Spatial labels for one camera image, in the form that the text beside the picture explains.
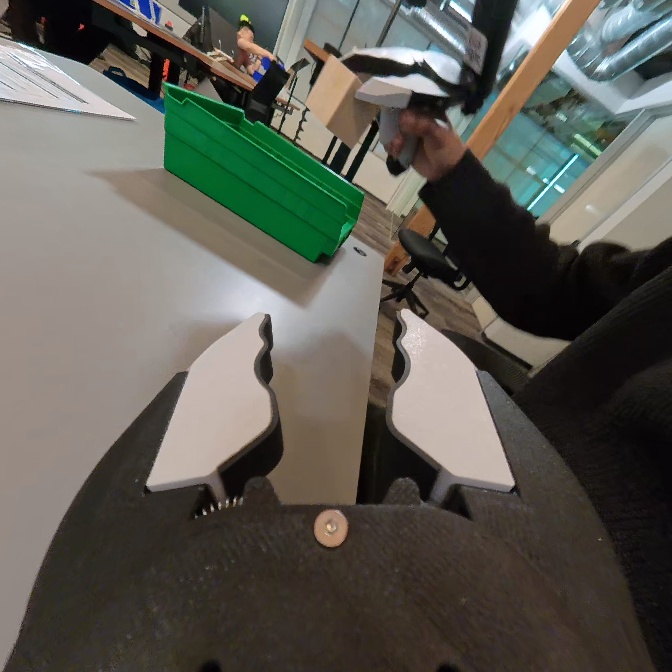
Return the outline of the white paper sheet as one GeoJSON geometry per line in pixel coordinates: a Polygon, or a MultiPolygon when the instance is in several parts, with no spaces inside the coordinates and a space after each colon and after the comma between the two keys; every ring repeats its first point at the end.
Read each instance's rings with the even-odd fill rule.
{"type": "Polygon", "coordinates": [[[36,50],[12,42],[1,45],[1,102],[135,119],[83,87],[36,50]]]}

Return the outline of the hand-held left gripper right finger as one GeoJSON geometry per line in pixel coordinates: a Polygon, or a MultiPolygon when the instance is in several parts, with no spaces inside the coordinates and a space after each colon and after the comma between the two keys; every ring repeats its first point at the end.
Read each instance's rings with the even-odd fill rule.
{"type": "Polygon", "coordinates": [[[409,309],[397,313],[396,362],[386,422],[429,468],[427,498],[458,486],[510,493],[516,481],[478,371],[456,344],[409,309]]]}

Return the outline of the black office stool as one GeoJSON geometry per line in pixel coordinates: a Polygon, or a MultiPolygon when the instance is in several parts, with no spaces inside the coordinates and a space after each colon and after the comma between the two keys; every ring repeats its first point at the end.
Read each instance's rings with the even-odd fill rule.
{"type": "Polygon", "coordinates": [[[465,290],[470,281],[462,272],[459,265],[448,255],[448,248],[440,250],[433,243],[434,234],[430,238],[421,236],[418,232],[403,229],[399,232],[399,242],[409,256],[411,270],[416,274],[408,282],[382,280],[382,285],[392,291],[380,299],[380,304],[387,302],[401,303],[405,301],[413,314],[426,319],[429,309],[424,305],[415,292],[416,282],[422,278],[439,280],[452,290],[465,290]]]}

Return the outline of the person's right hand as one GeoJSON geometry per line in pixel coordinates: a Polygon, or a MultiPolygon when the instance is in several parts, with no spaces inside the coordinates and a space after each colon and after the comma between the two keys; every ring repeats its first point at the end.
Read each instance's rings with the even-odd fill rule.
{"type": "Polygon", "coordinates": [[[466,152],[445,113],[406,109],[400,113],[399,131],[384,145],[388,156],[400,159],[407,140],[416,139],[414,170],[432,183],[453,169],[466,152]]]}

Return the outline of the wooden table with black legs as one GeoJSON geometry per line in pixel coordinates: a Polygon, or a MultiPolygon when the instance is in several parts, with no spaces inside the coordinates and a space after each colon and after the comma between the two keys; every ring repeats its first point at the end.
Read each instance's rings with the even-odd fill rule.
{"type": "MultiPolygon", "coordinates": [[[[331,45],[325,45],[323,48],[321,48],[308,38],[304,39],[303,48],[307,51],[308,54],[310,54],[313,57],[313,59],[316,62],[314,74],[311,76],[310,79],[310,86],[312,87],[315,84],[319,75],[321,74],[323,64],[328,60],[328,58],[331,55],[340,56],[340,52],[337,49],[334,49],[331,45]]],[[[370,125],[369,130],[364,138],[364,141],[360,149],[358,150],[356,156],[354,157],[352,163],[349,166],[348,172],[345,174],[345,179],[348,182],[350,183],[354,182],[355,175],[358,172],[361,165],[363,164],[366,153],[369,151],[370,147],[374,144],[374,139],[376,139],[378,130],[379,130],[378,121],[374,119],[374,122],[372,122],[372,124],[370,125]]],[[[337,136],[332,135],[331,142],[321,161],[323,165],[327,165],[333,172],[338,173],[340,173],[341,170],[344,168],[346,161],[349,157],[349,154],[351,152],[351,149],[348,146],[341,143],[339,148],[335,151],[334,158],[330,159],[334,149],[337,146],[337,143],[339,142],[340,140],[337,138],[337,136]]]]}
{"type": "Polygon", "coordinates": [[[245,91],[252,91],[256,86],[252,77],[229,63],[217,61],[120,1],[93,1],[91,21],[129,46],[139,46],[150,54],[148,88],[152,93],[161,91],[165,61],[171,63],[167,74],[169,83],[177,83],[180,73],[187,71],[220,77],[245,91]]]}

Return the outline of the person's right forearm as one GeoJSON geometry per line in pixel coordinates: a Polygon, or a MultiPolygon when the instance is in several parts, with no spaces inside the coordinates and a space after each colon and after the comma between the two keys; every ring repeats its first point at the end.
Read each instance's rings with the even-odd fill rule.
{"type": "Polygon", "coordinates": [[[671,345],[670,239],[644,250],[561,245],[470,152],[421,198],[463,272],[513,327],[573,341],[600,323],[671,345]]]}

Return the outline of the wooden post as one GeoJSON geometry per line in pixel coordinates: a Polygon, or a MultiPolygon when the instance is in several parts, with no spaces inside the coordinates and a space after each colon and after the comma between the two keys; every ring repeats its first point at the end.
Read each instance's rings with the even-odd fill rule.
{"type": "Polygon", "coordinates": [[[483,159],[589,19],[599,1],[565,1],[466,143],[483,159]]]}

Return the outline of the green plastic bin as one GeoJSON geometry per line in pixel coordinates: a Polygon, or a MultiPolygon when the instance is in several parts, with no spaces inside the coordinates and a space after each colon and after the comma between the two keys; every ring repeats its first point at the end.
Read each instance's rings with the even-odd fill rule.
{"type": "Polygon", "coordinates": [[[299,256],[331,257],[364,193],[238,107],[164,84],[164,168],[299,256]]]}

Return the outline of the silver ventilation ducts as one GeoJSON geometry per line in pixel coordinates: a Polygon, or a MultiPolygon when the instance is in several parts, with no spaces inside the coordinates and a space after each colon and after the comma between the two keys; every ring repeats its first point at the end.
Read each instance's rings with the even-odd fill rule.
{"type": "Polygon", "coordinates": [[[670,48],[670,1],[604,1],[566,52],[584,76],[607,82],[670,48]]]}

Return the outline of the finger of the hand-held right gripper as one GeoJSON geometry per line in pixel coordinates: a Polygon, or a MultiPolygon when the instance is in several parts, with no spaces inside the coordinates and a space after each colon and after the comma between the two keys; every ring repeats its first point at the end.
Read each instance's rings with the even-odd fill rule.
{"type": "Polygon", "coordinates": [[[445,102],[449,94],[424,76],[390,76],[369,78],[355,98],[377,106],[424,106],[445,102]]]}
{"type": "Polygon", "coordinates": [[[405,47],[354,48],[341,57],[350,71],[377,77],[421,75],[437,85],[459,85],[462,62],[433,50],[405,47]]]}

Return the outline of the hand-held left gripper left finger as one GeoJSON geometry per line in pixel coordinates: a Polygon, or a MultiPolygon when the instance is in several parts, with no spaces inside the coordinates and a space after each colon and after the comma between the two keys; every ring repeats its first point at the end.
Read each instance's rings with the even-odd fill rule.
{"type": "Polygon", "coordinates": [[[190,365],[146,482],[150,492],[206,486],[240,498],[278,465],[282,436],[273,378],[271,316],[256,313],[190,365]]]}

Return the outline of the tan wooden board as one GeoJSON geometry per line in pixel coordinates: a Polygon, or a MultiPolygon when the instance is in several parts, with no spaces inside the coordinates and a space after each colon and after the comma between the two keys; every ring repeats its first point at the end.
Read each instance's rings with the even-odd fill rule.
{"type": "Polygon", "coordinates": [[[329,55],[306,100],[312,115],[350,149],[379,113],[378,106],[356,97],[363,84],[356,73],[329,55]]]}

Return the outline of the grey desk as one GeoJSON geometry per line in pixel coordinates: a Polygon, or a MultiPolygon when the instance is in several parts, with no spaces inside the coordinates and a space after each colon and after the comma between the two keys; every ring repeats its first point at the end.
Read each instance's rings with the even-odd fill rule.
{"type": "Polygon", "coordinates": [[[85,479],[252,314],[272,318],[275,491],[355,503],[383,265],[354,234],[302,258],[164,170],[163,115],[46,57],[135,119],[1,105],[1,667],[85,479]]]}

